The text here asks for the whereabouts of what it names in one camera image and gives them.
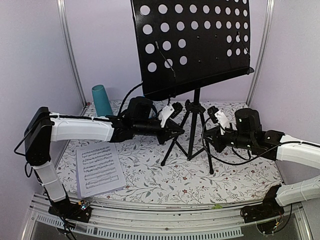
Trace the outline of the black music stand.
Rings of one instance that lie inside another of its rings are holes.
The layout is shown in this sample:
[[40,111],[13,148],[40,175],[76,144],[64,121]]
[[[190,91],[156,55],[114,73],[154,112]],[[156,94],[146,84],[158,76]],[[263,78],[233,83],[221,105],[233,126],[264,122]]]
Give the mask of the black music stand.
[[143,95],[163,101],[187,92],[191,118],[188,160],[197,120],[204,121],[201,88],[251,74],[247,0],[131,1]]

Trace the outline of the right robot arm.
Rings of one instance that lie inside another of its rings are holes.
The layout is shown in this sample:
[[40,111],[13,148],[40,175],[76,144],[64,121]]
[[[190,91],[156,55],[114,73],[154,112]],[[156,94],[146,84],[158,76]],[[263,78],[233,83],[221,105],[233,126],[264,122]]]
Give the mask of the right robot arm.
[[[257,110],[237,110],[234,113],[235,128],[217,107],[210,107],[207,113],[217,126],[203,130],[201,138],[218,153],[226,147],[235,147],[250,151],[255,158],[293,162],[316,169],[320,167],[318,144],[276,130],[264,131]],[[289,185],[278,184],[268,190],[262,203],[244,206],[240,215],[245,223],[261,221],[284,214],[284,207],[289,204],[317,199],[319,196],[319,176]]]

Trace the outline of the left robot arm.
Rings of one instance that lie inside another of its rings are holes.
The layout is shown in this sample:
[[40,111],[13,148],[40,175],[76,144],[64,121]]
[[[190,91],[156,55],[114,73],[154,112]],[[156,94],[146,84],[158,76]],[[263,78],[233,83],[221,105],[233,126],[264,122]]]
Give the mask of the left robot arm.
[[155,136],[158,143],[163,145],[185,132],[173,121],[183,109],[181,103],[169,103],[151,117],[150,113],[154,109],[153,102],[143,96],[132,98],[127,109],[119,115],[63,115],[50,112],[45,106],[40,107],[27,126],[20,144],[24,144],[25,152],[22,156],[30,165],[30,171],[35,173],[48,196],[48,212],[63,221],[83,223],[88,223],[92,214],[92,208],[85,204],[85,200],[79,203],[70,201],[51,161],[51,142],[96,140],[122,143],[135,136]]

